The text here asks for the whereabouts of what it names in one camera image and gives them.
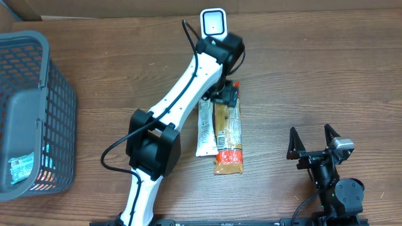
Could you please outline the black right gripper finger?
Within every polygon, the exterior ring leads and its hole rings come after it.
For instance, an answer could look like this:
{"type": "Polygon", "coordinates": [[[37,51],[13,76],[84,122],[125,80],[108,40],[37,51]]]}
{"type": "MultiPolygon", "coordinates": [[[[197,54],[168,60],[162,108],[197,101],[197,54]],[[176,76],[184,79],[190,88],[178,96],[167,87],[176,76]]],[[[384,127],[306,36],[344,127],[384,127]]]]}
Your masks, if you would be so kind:
{"type": "Polygon", "coordinates": [[[295,129],[292,127],[290,129],[290,141],[288,146],[288,151],[286,154],[287,159],[299,159],[302,153],[305,153],[306,149],[295,129]]]}
{"type": "Polygon", "coordinates": [[[335,147],[335,143],[337,142],[337,138],[340,135],[332,128],[330,124],[324,125],[326,145],[328,147],[335,147]]]}

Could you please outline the white tube with gold cap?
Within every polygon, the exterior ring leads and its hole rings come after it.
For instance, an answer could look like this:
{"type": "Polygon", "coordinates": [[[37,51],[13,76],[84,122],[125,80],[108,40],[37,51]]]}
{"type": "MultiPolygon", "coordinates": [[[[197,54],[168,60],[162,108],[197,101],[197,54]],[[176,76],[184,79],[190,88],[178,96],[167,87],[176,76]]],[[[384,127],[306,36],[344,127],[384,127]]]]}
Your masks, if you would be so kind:
{"type": "Polygon", "coordinates": [[[210,100],[199,100],[196,157],[216,156],[218,154],[214,132],[213,111],[214,104],[210,100]]]}

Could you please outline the teal tissue pack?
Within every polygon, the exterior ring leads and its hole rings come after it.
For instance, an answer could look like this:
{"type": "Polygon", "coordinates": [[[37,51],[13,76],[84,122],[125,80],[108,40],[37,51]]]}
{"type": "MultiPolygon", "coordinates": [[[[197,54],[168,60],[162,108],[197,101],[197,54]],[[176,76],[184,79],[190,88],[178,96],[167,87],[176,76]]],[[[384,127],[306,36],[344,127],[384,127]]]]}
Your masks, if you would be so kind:
{"type": "MultiPolygon", "coordinates": [[[[44,148],[42,148],[42,151],[44,153],[49,153],[50,145],[47,144],[44,148]]],[[[23,181],[29,177],[34,165],[34,155],[34,152],[32,152],[28,155],[9,159],[8,163],[11,164],[10,173],[12,176],[12,185],[19,183],[20,181],[23,181]]],[[[53,159],[47,155],[42,156],[41,163],[45,167],[51,168],[53,170],[56,169],[56,166],[53,165],[53,159]]],[[[55,178],[55,174],[41,170],[38,178],[38,180],[41,181],[53,181],[55,178]]]]}

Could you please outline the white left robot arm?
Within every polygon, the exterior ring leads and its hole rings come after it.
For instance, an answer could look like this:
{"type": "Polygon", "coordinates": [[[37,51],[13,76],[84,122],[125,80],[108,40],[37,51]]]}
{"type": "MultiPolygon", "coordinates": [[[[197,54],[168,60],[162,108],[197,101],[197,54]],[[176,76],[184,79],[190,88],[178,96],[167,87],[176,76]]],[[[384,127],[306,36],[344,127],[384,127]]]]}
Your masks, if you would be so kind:
{"type": "Polygon", "coordinates": [[[132,183],[117,225],[152,222],[158,188],[180,158],[180,131],[192,109],[202,99],[236,106],[238,89],[226,76],[244,50],[242,38],[233,33],[223,40],[198,40],[192,61],[173,88],[149,111],[138,109],[131,116],[126,154],[132,183]]]}

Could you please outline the orange spaghetti pasta package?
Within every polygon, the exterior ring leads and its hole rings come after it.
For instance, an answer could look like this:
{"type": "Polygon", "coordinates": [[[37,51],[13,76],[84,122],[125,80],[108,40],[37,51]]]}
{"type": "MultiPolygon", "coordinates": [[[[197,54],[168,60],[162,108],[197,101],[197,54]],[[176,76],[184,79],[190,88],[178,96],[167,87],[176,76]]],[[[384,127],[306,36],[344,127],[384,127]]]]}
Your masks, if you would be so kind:
{"type": "Polygon", "coordinates": [[[244,171],[239,85],[240,82],[233,84],[237,89],[235,107],[214,104],[214,127],[218,149],[215,175],[242,174],[244,171]]]}

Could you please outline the grey plastic shopping basket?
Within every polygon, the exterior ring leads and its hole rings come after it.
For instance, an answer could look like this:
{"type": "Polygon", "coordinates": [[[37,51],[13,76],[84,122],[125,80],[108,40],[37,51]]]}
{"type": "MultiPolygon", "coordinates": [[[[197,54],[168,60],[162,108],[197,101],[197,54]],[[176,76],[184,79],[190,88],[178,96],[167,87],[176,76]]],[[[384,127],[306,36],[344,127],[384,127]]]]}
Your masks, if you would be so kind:
{"type": "Polygon", "coordinates": [[[75,179],[77,95],[51,59],[48,40],[37,31],[1,34],[1,201],[49,195],[75,179]],[[42,148],[50,145],[50,152],[42,148]],[[29,177],[11,184],[9,159],[34,152],[29,177]],[[56,169],[41,163],[53,159],[56,169]],[[55,174],[38,180],[40,171],[55,174]]]}

